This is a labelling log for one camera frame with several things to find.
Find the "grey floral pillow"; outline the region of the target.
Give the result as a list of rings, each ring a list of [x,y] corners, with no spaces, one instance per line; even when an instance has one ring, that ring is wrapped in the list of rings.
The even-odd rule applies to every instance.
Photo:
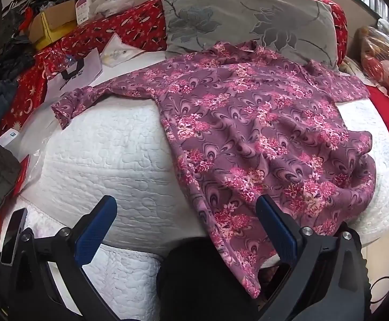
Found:
[[[186,54],[254,40],[291,61],[338,68],[328,5],[317,0],[162,0],[167,50]]]

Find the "white quilted mattress cover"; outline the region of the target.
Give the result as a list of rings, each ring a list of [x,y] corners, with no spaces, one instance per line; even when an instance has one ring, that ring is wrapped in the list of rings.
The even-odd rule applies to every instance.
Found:
[[[166,60],[159,52],[140,56],[113,78]],[[372,200],[342,222],[368,244],[389,230],[389,133],[369,97],[340,102],[337,109],[348,130],[372,135]],[[12,209],[27,210],[35,234],[74,225],[105,195],[116,199],[116,219],[86,272],[120,317],[255,318],[256,297],[223,261],[183,194],[153,100],[109,94],[66,127],[46,107],[21,133],[19,146],[40,166],[29,170]]]

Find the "yellow cardboard box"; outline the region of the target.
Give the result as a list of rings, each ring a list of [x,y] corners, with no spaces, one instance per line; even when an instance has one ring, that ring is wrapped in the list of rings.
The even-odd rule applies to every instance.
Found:
[[[39,13],[28,28],[28,39],[37,51],[58,41],[77,27],[75,0],[69,0]]]

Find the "white plastic bag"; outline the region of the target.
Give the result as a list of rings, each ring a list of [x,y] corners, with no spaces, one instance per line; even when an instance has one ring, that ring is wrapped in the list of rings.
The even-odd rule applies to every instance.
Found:
[[[133,0],[95,0],[89,7],[89,16],[109,17],[133,7]]]

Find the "purple floral blouse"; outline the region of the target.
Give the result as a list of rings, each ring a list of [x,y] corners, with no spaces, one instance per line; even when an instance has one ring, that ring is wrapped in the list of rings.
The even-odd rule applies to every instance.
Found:
[[[353,76],[253,41],[219,43],[76,89],[52,110],[66,127],[109,94],[156,103],[183,194],[252,297],[274,254],[255,213],[259,196],[324,235],[372,200],[372,135],[348,130],[337,109],[369,97]]]

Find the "bagged stuffed toys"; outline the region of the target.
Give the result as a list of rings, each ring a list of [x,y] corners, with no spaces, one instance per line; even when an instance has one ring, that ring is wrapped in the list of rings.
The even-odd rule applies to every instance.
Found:
[[[372,26],[357,30],[361,47],[363,71],[380,86],[389,97],[389,35]]]

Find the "clear plastic packet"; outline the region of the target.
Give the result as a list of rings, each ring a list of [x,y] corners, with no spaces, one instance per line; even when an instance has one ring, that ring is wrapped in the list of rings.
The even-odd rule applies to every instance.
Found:
[[[115,67],[142,53],[144,50],[123,43],[118,34],[114,33],[104,47],[100,58],[103,65]]]

